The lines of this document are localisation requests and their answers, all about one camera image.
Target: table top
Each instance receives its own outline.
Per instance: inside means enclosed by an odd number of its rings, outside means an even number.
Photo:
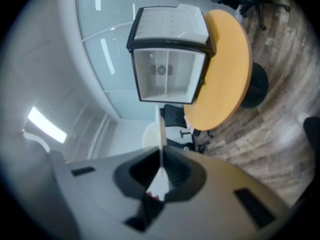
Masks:
[[[204,84],[193,104],[184,105],[184,113],[197,130],[218,127],[239,108],[252,75],[252,51],[242,25],[223,10],[204,15],[216,54],[209,62]]]

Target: black slot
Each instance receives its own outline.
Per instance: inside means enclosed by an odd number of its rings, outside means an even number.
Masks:
[[[276,219],[249,189],[242,188],[235,190],[233,193],[259,229],[262,229]]]
[[[138,231],[144,232],[158,217],[165,207],[165,203],[154,197],[144,195],[137,215],[124,221],[124,223]]]
[[[73,176],[77,177],[77,176],[80,176],[80,175],[92,173],[94,171],[95,171],[95,168],[93,168],[91,166],[88,166],[88,167],[83,167],[83,168],[80,168],[80,169],[72,170],[71,173],[73,174]]]

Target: black frame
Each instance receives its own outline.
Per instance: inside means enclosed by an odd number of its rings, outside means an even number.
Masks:
[[[177,39],[162,39],[162,38],[148,38],[148,39],[139,39],[135,40],[137,28],[140,22],[140,18],[143,14],[145,8],[154,8],[154,7],[171,7],[174,6],[149,6],[149,7],[141,7],[139,8],[135,20],[132,24],[131,31],[128,37],[128,41],[126,43],[126,48],[128,49],[129,53],[131,54],[131,61],[133,67],[133,74],[136,89],[138,92],[139,101],[141,102],[157,102],[157,103],[175,103],[175,104],[192,104],[195,98],[198,96],[201,86],[204,83],[204,79],[207,73],[207,69],[209,66],[210,58],[216,54],[216,46],[212,37],[209,36],[206,44],[191,42],[191,41],[184,41],[184,40],[177,40]],[[198,52],[205,54],[204,62],[201,70],[201,74],[197,81],[197,87],[193,94],[192,100],[190,103],[179,102],[179,101],[160,101],[160,100],[143,100],[141,99],[140,89],[138,84],[138,76],[137,76],[137,69],[136,69],[136,61],[134,56],[135,49],[147,49],[147,48],[167,48],[167,49],[178,49],[178,50],[186,50],[192,52]]]

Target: wooden floor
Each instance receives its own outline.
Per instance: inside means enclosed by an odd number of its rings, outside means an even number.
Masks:
[[[242,20],[253,60],[265,69],[269,92],[255,109],[240,108],[196,143],[210,141],[205,155],[228,161],[264,182],[292,205],[314,174],[314,154],[303,121],[320,116],[320,48],[312,27],[293,0],[276,0],[291,12],[263,5],[266,31],[255,12]]]

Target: chair leg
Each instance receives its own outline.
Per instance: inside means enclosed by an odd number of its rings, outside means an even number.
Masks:
[[[288,13],[290,12],[290,6],[284,3],[276,2],[273,0],[259,0],[260,3],[269,4],[273,6],[283,7]]]
[[[210,139],[213,139],[213,138],[214,138],[214,136],[213,136],[212,134],[210,134],[210,131],[209,131],[209,130],[207,130],[206,133],[208,134],[208,136],[210,137]]]
[[[206,149],[207,145],[209,145],[209,144],[210,144],[209,141],[206,141],[205,143],[199,144],[198,145],[198,152],[200,154],[203,154],[205,152],[205,149]]]
[[[240,9],[240,15],[243,16],[244,18],[247,17],[246,12],[253,6],[252,3],[244,4],[242,8]]]
[[[260,4],[257,3],[254,5],[254,8],[255,8],[255,12],[256,12],[256,17],[258,19],[258,24],[259,24],[259,27],[265,31],[267,29],[267,27],[264,25],[263,23],[263,19],[262,19],[262,14],[261,14],[261,9],[260,9]]]

